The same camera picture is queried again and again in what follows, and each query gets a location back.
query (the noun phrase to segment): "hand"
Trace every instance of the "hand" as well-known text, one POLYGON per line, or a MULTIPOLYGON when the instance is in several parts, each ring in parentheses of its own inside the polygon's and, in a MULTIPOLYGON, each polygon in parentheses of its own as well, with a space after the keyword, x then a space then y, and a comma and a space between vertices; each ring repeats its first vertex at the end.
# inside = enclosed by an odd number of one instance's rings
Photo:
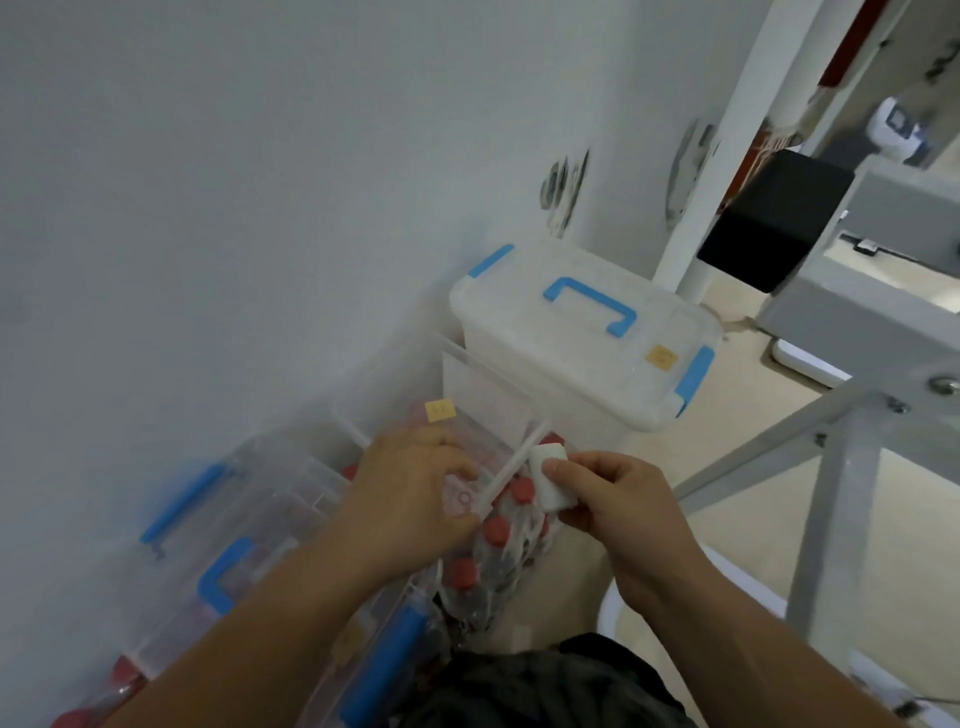
POLYGON ((444 511, 444 477, 475 480, 476 465, 439 425, 405 427, 376 438, 327 531, 357 568, 386 583, 431 564, 466 541, 480 519, 444 511))
POLYGON ((615 452, 579 452, 546 460, 543 474, 580 499, 560 520, 606 547, 616 586, 636 612, 712 570, 659 468, 615 452))

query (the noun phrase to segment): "blue handle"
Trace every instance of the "blue handle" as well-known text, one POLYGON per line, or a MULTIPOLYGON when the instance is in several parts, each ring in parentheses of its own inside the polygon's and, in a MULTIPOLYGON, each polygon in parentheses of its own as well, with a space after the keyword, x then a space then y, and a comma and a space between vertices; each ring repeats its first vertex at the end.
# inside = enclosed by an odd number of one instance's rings
POLYGON ((347 728, 364 728, 376 716, 380 702, 396 680, 426 627, 427 615, 404 604, 384 630, 363 672, 351 686, 340 708, 347 728))
POLYGON ((140 535, 141 544, 152 544, 162 536, 174 522, 183 515, 183 511, 200 500, 201 496, 209 490, 210 486, 216 483, 227 471, 224 463, 214 463, 205 471, 200 473, 183 491, 168 505, 159 517, 151 523, 147 530, 140 535))
POLYGON ((548 301, 556 301, 557 297, 560 295, 560 292, 565 288, 572 288, 577 293, 583 294, 589 299, 594 299, 598 303, 602 303, 607 308, 611 308, 616 311, 618 314, 623 316, 621 321, 614 321, 607 327, 607 333, 611 333, 617 338, 620 338, 625 334, 630 327, 636 321, 636 311, 630 308, 625 303, 621 303, 617 299, 612 299, 606 294, 600 293, 596 288, 590 288, 586 283, 583 283, 580 280, 571 279, 571 278, 558 278, 543 291, 543 297, 548 301))
POLYGON ((224 552, 209 569, 204 571, 204 575, 197 582, 197 595, 213 607, 213 611, 221 617, 233 609, 233 599, 221 588, 220 577, 247 558, 247 554, 251 551, 253 551, 253 540, 241 536, 224 549, 224 552))

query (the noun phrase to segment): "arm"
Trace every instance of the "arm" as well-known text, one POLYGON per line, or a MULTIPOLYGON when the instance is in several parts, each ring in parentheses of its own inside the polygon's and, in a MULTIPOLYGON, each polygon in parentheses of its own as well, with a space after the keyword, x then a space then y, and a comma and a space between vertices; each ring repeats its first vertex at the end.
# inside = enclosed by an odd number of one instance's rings
POLYGON ((378 438, 336 518, 292 551, 107 728, 292 726, 327 650, 380 587, 465 541, 475 516, 444 513, 444 476, 477 476, 440 427, 378 438))
POLYGON ((543 472, 580 499, 561 519, 607 548, 712 728, 902 725, 713 566, 660 470, 582 452, 543 472))

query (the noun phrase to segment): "bolt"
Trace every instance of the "bolt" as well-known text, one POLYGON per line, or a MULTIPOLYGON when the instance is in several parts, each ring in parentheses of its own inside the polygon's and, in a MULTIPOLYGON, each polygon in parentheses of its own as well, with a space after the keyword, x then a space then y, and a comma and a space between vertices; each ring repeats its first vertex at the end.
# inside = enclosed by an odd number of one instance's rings
POLYGON ((926 383, 926 386, 930 388, 931 392, 941 397, 952 397, 960 392, 960 381, 957 381, 955 376, 935 376, 926 383))
POLYGON ((887 409, 898 415, 905 415, 910 411, 910 405, 902 402, 895 397, 887 398, 887 409))

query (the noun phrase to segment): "clear plastic storage box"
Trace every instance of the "clear plastic storage box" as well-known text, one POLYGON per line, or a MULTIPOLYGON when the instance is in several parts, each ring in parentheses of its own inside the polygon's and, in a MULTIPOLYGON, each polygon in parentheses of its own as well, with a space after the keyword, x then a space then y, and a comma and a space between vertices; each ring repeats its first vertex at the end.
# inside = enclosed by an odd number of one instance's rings
POLYGON ((461 347, 431 334, 390 351, 343 383, 333 402, 340 427, 361 448, 398 425, 447 426, 479 465, 480 478, 447 478, 451 513, 481 516, 549 431, 542 410, 461 347))
MULTIPOLYGON (((118 563, 107 623, 123 654, 156 678, 287 551, 332 518, 347 486, 343 477, 279 439, 254 440, 209 468, 118 563)), ((333 724, 345 693, 369 671, 371 651, 397 607, 411 596, 421 607, 426 604, 436 589, 425 583, 431 579, 435 575, 421 574, 391 584, 358 610, 331 647, 300 726, 333 724)), ((425 619, 423 608, 413 614, 418 629, 425 619)), ((399 659, 396 646, 388 647, 387 658, 399 659)), ((375 675, 372 685, 362 687, 360 704, 379 697, 389 678, 375 675)))
POLYGON ((578 449, 616 449, 678 417, 722 334, 700 306, 557 241, 503 246, 457 281, 450 307, 469 352, 578 449))

